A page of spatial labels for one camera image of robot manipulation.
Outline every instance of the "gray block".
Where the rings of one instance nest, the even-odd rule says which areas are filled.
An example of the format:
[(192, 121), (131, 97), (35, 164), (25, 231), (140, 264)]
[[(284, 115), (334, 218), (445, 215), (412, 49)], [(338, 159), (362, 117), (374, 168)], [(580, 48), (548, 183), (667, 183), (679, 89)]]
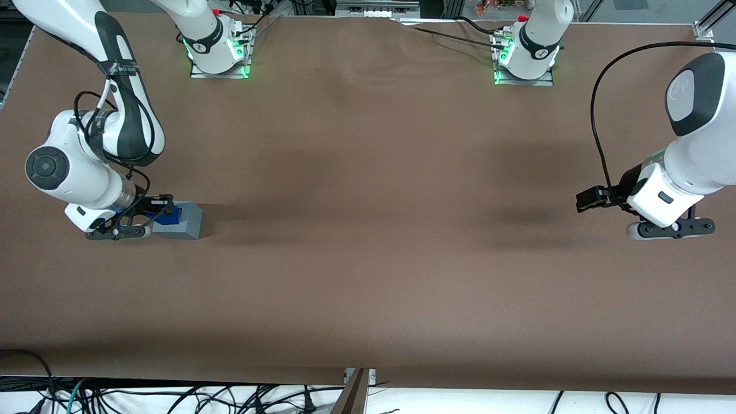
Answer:
[(164, 239), (197, 240), (202, 228), (202, 209), (191, 201), (174, 201), (174, 205), (182, 209), (179, 224), (153, 225), (153, 234)]

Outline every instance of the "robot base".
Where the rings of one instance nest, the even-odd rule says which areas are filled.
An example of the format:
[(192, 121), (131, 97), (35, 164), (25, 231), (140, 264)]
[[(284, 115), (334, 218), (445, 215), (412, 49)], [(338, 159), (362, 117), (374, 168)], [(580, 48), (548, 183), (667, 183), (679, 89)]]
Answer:
[(240, 41), (244, 42), (242, 49), (244, 57), (243, 60), (237, 62), (232, 68), (230, 68), (230, 70), (219, 74), (210, 74), (198, 68), (197, 65), (192, 62), (189, 77), (206, 79), (248, 79), (250, 77), (250, 65), (253, 60), (253, 44), (255, 43), (255, 36), (256, 29), (253, 28), (248, 33), (245, 33), (240, 37)]
[(552, 69), (547, 69), (544, 75), (539, 79), (526, 80), (520, 79), (513, 74), (503, 65), (500, 64), (499, 60), (502, 56), (509, 51), (509, 42), (512, 41), (514, 34), (511, 26), (506, 26), (503, 30), (496, 30), (492, 35), (489, 35), (491, 44), (499, 44), (506, 49), (492, 50), (493, 58), (493, 80), (496, 85), (525, 85), (525, 86), (552, 86)]

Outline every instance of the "brown paper sheet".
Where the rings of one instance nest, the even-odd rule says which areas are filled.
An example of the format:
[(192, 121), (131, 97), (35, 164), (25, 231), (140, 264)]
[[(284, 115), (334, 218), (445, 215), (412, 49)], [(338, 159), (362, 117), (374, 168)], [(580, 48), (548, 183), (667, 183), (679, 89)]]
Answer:
[[(493, 84), (480, 46), (374, 18), (280, 19), (250, 79), (191, 80), (166, 15), (118, 18), (166, 131), (152, 191), (199, 203), (204, 238), (89, 242), (29, 184), (53, 117), (103, 81), (36, 32), (0, 113), (4, 347), (75, 376), (340, 383), (370, 366), (394, 386), (733, 392), (734, 191), (700, 206), (714, 235), (680, 242), (574, 206), (603, 183), (598, 72), (688, 26), (572, 25), (555, 86), (521, 88)], [(674, 138), (665, 88), (702, 52), (645, 52), (604, 81), (615, 180)]]

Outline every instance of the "white robotic arm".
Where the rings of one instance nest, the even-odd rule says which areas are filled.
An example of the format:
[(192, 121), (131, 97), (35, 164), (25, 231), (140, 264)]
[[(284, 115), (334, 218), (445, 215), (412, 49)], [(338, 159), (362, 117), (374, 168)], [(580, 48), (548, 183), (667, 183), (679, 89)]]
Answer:
[[(239, 21), (217, 16), (206, 0), (152, 1), (174, 20), (202, 71), (221, 73), (243, 59), (236, 40)], [(90, 58), (106, 78), (96, 110), (79, 113), (75, 102), (74, 110), (56, 116), (46, 142), (26, 160), (26, 175), (42, 192), (69, 203), (66, 215), (88, 238), (146, 236), (145, 225), (123, 228), (120, 219), (166, 213), (172, 199), (166, 196), (164, 203), (146, 194), (148, 185), (136, 186), (109, 165), (138, 172), (134, 167), (151, 164), (164, 147), (125, 32), (99, 0), (15, 0), (15, 5), (33, 24)], [(117, 108), (103, 110), (110, 92)]]
[(107, 162), (152, 163), (163, 151), (163, 130), (125, 33), (98, 0), (19, 0), (15, 5), (32, 23), (95, 62), (107, 79), (103, 97), (109, 89), (118, 105), (117, 110), (98, 105), (79, 118), (73, 110), (63, 111), (46, 142), (26, 160), (33, 185), (69, 203), (69, 219), (94, 232), (145, 196)]
[(244, 59), (240, 42), (243, 24), (215, 15), (206, 0), (151, 0), (169, 14), (184, 37), (189, 56), (199, 69), (219, 74)]
[(512, 43), (499, 63), (520, 79), (539, 79), (554, 64), (559, 42), (574, 14), (570, 0), (537, 1), (528, 21), (512, 26)]
[(641, 164), (628, 204), (660, 228), (736, 184), (736, 53), (711, 52), (672, 80), (667, 113), (678, 138)]
[(692, 60), (670, 82), (665, 102), (678, 138), (627, 171), (613, 194), (596, 186), (577, 196), (578, 212), (619, 205), (640, 215), (627, 229), (632, 239), (711, 234), (715, 223), (694, 217), (695, 204), (736, 185), (736, 53)]

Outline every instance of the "white floor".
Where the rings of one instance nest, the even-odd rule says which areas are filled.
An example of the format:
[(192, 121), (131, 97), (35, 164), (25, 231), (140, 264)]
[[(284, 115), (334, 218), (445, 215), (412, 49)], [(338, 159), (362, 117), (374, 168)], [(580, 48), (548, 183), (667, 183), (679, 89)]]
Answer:
[[(220, 388), (213, 387), (205, 390), (215, 393)], [(183, 392), (187, 388), (167, 388)], [(255, 387), (234, 388), (236, 400), (243, 401)], [(303, 390), (302, 386), (282, 386), (272, 391), (264, 403), (273, 401), (291, 393)], [(366, 414), (386, 414), (393, 410), (397, 414), (549, 414), (552, 403), (557, 395), (556, 391), (504, 391), (504, 390), (435, 390), (419, 388), (372, 388), (367, 400)], [(557, 407), (556, 414), (607, 414), (602, 392), (574, 392), (567, 391)], [(312, 399), (317, 407), (325, 406), (337, 400), (339, 391), (325, 391), (312, 393)], [(620, 396), (628, 406), (630, 414), (650, 414), (654, 408), (654, 394), (650, 393), (621, 393)], [(229, 394), (223, 393), (219, 397), (230, 401)], [(113, 394), (106, 397), (122, 414), (165, 414), (176, 401), (176, 396), (129, 396)], [(40, 400), (36, 392), (0, 393), (0, 414), (25, 413), (33, 408)], [(302, 406), (301, 397), (292, 400)], [(197, 405), (194, 397), (187, 398), (172, 414), (191, 414)], [(623, 409), (613, 404), (618, 413)], [(49, 403), (46, 403), (43, 414), (49, 414)], [(57, 413), (64, 414), (57, 406)], [(206, 407), (202, 414), (226, 414), (228, 408), (221, 404)], [(274, 406), (268, 413), (289, 414), (298, 413), (291, 405)], [(736, 396), (703, 396), (664, 394), (659, 403), (661, 414), (696, 414), (696, 413), (736, 413)]]

